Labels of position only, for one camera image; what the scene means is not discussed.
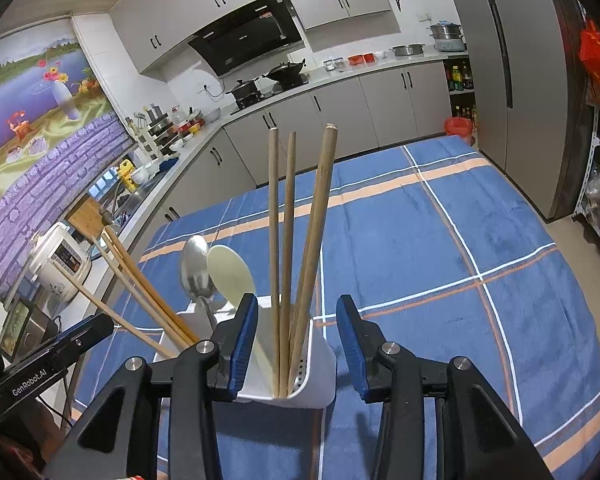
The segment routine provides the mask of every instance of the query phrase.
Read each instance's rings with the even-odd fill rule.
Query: white vase
[[[80,117],[77,108],[74,104],[74,97],[71,95],[70,90],[66,87],[66,85],[61,81],[52,81],[51,82],[51,93],[54,95],[56,99],[56,103],[60,109],[72,120],[76,120]]]

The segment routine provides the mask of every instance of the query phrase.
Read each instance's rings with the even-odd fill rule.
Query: rice cooker
[[[69,226],[58,222],[45,235],[38,237],[32,253],[29,270],[34,279],[60,301],[68,303],[78,290],[51,261],[57,262],[77,283],[84,283],[91,270],[91,260],[69,234]]]

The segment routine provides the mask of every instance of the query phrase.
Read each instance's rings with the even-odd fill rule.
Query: refrigerator
[[[593,110],[577,0],[454,0],[471,60],[478,145],[546,219],[573,212]]]

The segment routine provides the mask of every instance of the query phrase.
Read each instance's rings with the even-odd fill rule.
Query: blue gripper pad
[[[256,335],[258,326],[258,300],[254,294],[245,294],[240,302],[240,307],[236,313],[241,313],[246,306],[247,310],[244,314],[242,327],[238,334],[234,351],[231,355],[231,365],[229,373],[229,383],[227,391],[232,396],[237,396],[238,392],[244,386],[244,378],[247,375],[247,367],[249,366],[249,357],[251,356],[251,348]]]
[[[354,328],[356,320],[352,319],[352,316],[357,317],[358,322],[362,321],[351,297],[348,295],[340,296],[336,303],[336,322],[338,332],[340,333],[340,341],[345,359],[347,360],[347,367],[349,367],[351,383],[354,389],[360,394],[362,400],[366,400],[370,392],[369,383],[366,378],[366,361]]]

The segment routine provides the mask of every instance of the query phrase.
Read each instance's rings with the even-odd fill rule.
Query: floor
[[[600,339],[600,254],[595,242],[585,232],[584,226],[571,218],[563,218],[546,225],[573,270],[580,288],[596,320]]]

